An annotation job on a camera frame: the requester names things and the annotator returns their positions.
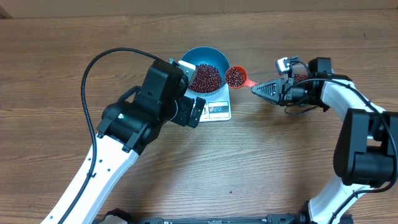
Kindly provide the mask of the orange measuring scoop blue handle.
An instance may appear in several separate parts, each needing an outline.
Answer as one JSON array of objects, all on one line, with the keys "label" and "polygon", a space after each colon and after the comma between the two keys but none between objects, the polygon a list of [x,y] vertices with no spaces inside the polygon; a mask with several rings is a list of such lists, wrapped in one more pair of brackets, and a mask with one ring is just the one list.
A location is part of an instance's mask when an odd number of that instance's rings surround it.
[{"label": "orange measuring scoop blue handle", "polygon": [[253,87],[257,85],[256,82],[248,78],[247,72],[242,66],[230,67],[224,76],[226,84],[231,88],[242,88],[244,86]]}]

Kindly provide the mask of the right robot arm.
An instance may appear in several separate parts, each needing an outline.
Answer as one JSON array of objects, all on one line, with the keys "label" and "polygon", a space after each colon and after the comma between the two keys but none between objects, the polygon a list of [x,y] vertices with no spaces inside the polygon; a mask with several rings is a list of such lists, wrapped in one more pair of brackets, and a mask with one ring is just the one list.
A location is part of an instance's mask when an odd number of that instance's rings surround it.
[{"label": "right robot arm", "polygon": [[367,99],[352,79],[338,75],[331,59],[309,63],[284,57],[275,63],[280,78],[253,84],[253,94],[285,108],[332,109],[342,120],[334,175],[296,215],[268,215],[268,223],[352,223],[346,211],[365,194],[382,193],[397,182],[397,113]]}]

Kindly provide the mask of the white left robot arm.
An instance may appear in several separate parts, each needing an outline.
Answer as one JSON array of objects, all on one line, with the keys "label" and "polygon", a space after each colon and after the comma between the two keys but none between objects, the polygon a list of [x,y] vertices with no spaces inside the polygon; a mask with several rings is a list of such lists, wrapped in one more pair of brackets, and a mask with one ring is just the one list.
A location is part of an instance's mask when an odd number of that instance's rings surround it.
[{"label": "white left robot arm", "polygon": [[185,92],[196,74],[193,64],[154,61],[144,83],[129,90],[101,115],[85,161],[44,223],[92,223],[123,174],[155,140],[168,121],[198,126],[205,100]]}]

